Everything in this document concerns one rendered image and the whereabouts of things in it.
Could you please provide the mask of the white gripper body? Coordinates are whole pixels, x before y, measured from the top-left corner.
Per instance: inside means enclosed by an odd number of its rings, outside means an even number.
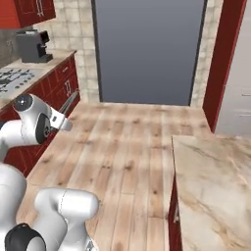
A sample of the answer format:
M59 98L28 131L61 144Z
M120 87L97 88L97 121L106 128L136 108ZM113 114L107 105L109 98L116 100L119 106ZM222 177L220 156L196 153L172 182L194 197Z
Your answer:
M72 127L72 122L64 114L57 114L56 129L70 131Z

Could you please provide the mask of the red base cupboard run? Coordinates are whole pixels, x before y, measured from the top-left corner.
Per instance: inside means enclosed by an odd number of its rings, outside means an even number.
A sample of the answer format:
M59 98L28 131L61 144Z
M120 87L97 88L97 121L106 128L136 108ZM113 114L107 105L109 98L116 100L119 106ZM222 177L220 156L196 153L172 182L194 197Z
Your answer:
M67 117L80 101L75 56L71 55L56 66L49 75L45 76L38 83L33 84L26 93L35 94L59 111L75 91L77 94L67 110ZM18 168L27 176L56 134L57 130L53 129L48 139L42 145L12 148L8 152L4 162Z

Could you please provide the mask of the grey hob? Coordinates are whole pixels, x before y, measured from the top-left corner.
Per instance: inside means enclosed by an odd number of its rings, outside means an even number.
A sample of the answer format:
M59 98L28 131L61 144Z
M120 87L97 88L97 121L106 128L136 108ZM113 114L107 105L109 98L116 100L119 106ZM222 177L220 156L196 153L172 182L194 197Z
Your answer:
M33 69L2 69L0 70L0 96L5 96L26 85L39 74Z

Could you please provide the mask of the grey coffee machine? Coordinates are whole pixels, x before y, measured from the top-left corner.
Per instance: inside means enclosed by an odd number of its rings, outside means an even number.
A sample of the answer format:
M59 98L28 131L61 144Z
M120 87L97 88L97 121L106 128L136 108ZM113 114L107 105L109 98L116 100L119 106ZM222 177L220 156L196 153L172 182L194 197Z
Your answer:
M46 43L49 41L46 30L19 31L16 39L23 63L48 63L53 59L53 55L46 52Z

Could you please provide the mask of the dark grey doorway panel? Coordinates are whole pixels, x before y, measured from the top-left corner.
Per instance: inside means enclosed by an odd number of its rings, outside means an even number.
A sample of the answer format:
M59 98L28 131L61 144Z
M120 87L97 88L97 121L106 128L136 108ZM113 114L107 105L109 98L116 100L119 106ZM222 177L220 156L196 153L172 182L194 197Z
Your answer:
M103 102L187 106L207 0L91 0Z

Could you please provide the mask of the red island cupboard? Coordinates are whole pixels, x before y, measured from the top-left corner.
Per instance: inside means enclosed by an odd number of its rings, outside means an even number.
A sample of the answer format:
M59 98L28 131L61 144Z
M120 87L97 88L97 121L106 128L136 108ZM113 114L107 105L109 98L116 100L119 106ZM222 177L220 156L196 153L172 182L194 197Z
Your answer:
M178 203L176 177L174 177L172 195L170 200L170 209L168 213L170 251L182 251L180 221L174 224L176 202Z

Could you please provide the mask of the red tall side panel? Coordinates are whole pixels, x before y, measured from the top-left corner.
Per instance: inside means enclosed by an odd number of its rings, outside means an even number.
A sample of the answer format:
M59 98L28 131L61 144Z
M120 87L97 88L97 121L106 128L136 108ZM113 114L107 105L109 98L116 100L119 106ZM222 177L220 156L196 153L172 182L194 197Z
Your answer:
M215 132L226 81L247 0L224 0L209 70L203 111L211 132Z

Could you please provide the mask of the pale grey fridge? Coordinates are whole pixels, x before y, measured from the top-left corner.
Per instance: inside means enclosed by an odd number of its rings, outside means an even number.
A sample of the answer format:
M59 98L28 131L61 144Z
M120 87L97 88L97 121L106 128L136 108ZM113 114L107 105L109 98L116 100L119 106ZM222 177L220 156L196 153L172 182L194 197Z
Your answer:
M245 4L216 133L251 137L251 0Z

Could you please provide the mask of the red wall cupboard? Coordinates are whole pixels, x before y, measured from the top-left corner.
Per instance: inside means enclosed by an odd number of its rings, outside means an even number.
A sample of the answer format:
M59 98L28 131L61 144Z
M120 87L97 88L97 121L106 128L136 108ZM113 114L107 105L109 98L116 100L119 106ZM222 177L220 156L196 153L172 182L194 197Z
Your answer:
M0 0L0 28L23 28L56 17L53 0Z

